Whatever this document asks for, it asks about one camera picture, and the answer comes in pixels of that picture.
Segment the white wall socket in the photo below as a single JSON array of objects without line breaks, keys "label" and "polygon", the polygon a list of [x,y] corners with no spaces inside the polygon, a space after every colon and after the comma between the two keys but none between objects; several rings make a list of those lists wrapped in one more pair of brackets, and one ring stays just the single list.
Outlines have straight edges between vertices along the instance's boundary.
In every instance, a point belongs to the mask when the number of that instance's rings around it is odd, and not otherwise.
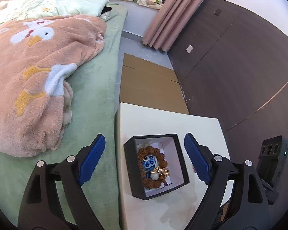
[{"label": "white wall socket", "polygon": [[191,45],[189,45],[187,48],[186,48],[186,51],[188,53],[191,53],[191,51],[193,50],[193,47]]}]

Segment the pink curtain right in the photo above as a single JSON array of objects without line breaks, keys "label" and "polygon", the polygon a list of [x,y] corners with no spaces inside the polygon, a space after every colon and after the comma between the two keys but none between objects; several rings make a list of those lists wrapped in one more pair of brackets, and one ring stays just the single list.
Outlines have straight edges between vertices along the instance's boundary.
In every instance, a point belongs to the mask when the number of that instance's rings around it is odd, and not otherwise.
[{"label": "pink curtain right", "polygon": [[167,52],[204,0],[166,0],[150,23],[142,43]]}]

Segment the black square jewelry box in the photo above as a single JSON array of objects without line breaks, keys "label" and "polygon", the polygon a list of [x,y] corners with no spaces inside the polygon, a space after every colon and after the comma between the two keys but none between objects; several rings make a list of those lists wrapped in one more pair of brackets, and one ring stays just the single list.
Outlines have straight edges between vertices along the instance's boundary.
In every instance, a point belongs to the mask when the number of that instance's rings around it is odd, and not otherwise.
[{"label": "black square jewelry box", "polygon": [[149,200],[189,184],[177,134],[133,136],[124,143],[132,195]]}]

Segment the green bed sheet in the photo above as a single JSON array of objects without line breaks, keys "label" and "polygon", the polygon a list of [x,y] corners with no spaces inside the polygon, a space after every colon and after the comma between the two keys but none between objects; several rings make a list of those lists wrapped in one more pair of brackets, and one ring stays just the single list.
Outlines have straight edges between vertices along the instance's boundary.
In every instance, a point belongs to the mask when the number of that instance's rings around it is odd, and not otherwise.
[{"label": "green bed sheet", "polygon": [[32,158],[12,157],[0,152],[0,209],[13,224],[17,224],[24,190],[36,163],[40,160],[48,164],[59,163],[102,134],[106,139],[105,150],[91,179],[82,189],[102,226],[105,229],[120,227],[114,143],[115,83],[127,10],[116,4],[111,4],[111,8],[106,19],[103,50],[67,79],[74,92],[73,118],[64,130],[60,147]]}]

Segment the flat brown cardboard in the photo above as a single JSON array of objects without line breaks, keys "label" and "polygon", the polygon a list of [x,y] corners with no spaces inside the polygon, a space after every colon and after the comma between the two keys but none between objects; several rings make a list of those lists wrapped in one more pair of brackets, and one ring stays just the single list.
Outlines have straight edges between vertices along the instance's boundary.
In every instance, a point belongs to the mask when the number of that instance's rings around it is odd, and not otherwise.
[{"label": "flat brown cardboard", "polygon": [[120,102],[189,113],[173,70],[129,54],[123,60]]}]

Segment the white bedside table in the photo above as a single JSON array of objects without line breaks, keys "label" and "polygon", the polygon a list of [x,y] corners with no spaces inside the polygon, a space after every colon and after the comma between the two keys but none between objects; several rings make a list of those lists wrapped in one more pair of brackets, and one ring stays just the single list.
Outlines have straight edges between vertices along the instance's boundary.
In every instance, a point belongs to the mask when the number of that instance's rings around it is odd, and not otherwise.
[{"label": "white bedside table", "polygon": [[[200,181],[184,148],[184,137],[191,133],[213,154],[229,157],[221,125],[216,118],[192,116],[121,103],[116,112],[116,160],[120,187],[122,229],[185,229],[197,210],[207,186]],[[132,146],[158,148],[165,155],[168,186],[145,190],[151,199],[132,195],[124,144],[133,136]]]}]

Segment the white green pillow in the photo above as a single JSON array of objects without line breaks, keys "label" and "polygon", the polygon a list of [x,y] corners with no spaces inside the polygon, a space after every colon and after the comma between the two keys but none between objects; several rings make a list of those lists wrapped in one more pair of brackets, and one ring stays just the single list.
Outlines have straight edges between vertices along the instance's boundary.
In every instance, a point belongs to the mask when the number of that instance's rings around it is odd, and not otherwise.
[{"label": "white green pillow", "polygon": [[0,25],[53,16],[100,16],[109,0],[10,0],[0,2]]}]

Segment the pink duck fleece blanket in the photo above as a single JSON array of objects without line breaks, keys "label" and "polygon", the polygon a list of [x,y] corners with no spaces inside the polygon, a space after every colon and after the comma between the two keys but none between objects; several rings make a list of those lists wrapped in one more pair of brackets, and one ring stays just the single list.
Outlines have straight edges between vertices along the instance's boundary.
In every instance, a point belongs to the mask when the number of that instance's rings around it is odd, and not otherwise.
[{"label": "pink duck fleece blanket", "polygon": [[89,15],[0,25],[0,152],[33,157],[59,147],[72,119],[66,79],[102,51],[106,28]]}]

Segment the blue bead tassel charm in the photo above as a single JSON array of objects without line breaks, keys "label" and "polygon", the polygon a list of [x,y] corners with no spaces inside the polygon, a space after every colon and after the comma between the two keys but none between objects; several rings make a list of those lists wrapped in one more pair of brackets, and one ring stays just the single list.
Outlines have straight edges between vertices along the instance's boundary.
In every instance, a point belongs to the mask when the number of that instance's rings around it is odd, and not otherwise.
[{"label": "blue bead tassel charm", "polygon": [[162,181],[170,176],[168,162],[165,160],[163,154],[159,154],[158,156],[152,154],[144,156],[141,164],[146,174],[146,178],[150,178],[153,181]]}]

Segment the dark wall switch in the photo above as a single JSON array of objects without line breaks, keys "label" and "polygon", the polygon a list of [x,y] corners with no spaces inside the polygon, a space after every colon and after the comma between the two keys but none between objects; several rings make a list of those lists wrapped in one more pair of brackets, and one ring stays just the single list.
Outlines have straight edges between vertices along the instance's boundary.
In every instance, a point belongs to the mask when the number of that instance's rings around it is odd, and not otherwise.
[{"label": "dark wall switch", "polygon": [[222,10],[221,10],[221,9],[217,9],[217,10],[214,12],[214,14],[217,15],[217,16],[219,16],[221,13],[222,13]]}]

